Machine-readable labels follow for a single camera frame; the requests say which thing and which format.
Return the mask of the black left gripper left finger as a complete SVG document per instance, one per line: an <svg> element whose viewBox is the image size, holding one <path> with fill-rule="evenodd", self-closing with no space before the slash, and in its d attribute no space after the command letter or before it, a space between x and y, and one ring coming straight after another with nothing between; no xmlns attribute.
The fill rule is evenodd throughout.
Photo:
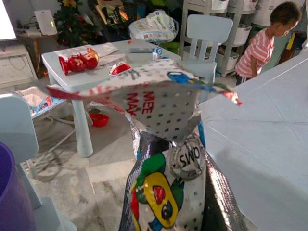
<svg viewBox="0 0 308 231"><path fill-rule="evenodd" d="M131 125L131 132L133 138L133 152L135 155L136 162L131 172L129 173L126 181L119 231L135 230L131 218L130 201L132 196L130 193L130 189L133 186L134 180L141 172L141 166L143 162L147 158L169 149L169 142L167 140L156 137L147 132L140 131L133 125Z"/></svg>

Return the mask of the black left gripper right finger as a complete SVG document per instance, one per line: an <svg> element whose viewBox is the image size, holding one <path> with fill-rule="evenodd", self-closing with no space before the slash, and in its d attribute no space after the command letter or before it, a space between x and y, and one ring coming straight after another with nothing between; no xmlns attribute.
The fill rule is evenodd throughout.
<svg viewBox="0 0 308 231"><path fill-rule="evenodd" d="M248 230L226 176L210 156L206 157L204 230Z"/></svg>

